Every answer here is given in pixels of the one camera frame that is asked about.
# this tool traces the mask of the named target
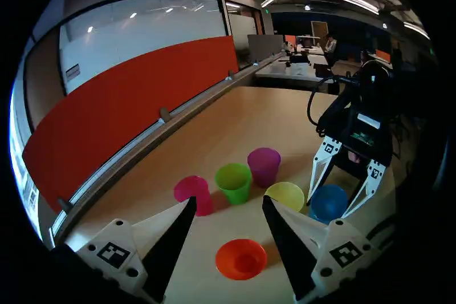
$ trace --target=green cup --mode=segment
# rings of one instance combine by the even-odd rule
[[[215,183],[231,204],[242,204],[249,197],[252,173],[247,165],[228,164],[215,174]]]

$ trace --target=orange cup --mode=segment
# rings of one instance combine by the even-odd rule
[[[220,273],[233,280],[247,280],[260,274],[266,266],[267,255],[263,247],[244,238],[224,244],[215,256]]]

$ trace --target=table surface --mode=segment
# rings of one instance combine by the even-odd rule
[[[306,63],[293,63],[290,67],[285,65],[285,61],[290,60],[290,57],[279,58],[257,71],[255,75],[257,77],[297,79],[309,82],[321,81],[321,78],[315,75],[314,64],[327,65],[325,57],[320,55],[308,55],[308,58],[311,65]],[[328,80],[325,83],[333,83],[333,81]]]
[[[323,49],[320,46],[312,46],[310,48],[302,47],[302,48],[298,49],[298,52],[301,52],[303,50],[308,52],[309,54],[315,54],[315,55],[323,55],[324,54]]]
[[[253,185],[247,203],[230,206],[214,183],[218,168],[246,163],[258,147],[282,156],[278,181],[300,186],[307,198],[312,160],[322,138],[306,118],[310,92],[237,87],[208,106],[122,177],[75,226],[67,239],[78,250],[106,224],[122,218],[131,224],[173,206],[173,187],[182,178],[207,179],[216,212],[195,217],[166,290],[166,303],[293,303],[292,289],[262,211],[264,189]],[[317,93],[314,120],[335,96]],[[350,195],[357,184],[334,167],[327,183]],[[394,188],[387,169],[380,190]],[[304,206],[302,213],[307,213]],[[226,242],[250,238],[263,245],[268,264],[248,281],[232,281],[215,267],[215,254]]]

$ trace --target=magenta cup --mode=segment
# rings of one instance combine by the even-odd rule
[[[268,147],[257,148],[247,157],[254,182],[261,188],[268,188],[275,183],[279,172],[280,154]]]
[[[185,177],[174,187],[174,198],[178,202],[183,202],[192,196],[196,197],[196,216],[206,216],[214,212],[209,186],[204,178]]]

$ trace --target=doorway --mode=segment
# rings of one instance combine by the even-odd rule
[[[311,21],[312,24],[312,35],[319,37],[319,43],[321,48],[326,46],[326,35],[328,34],[328,24],[323,21]]]

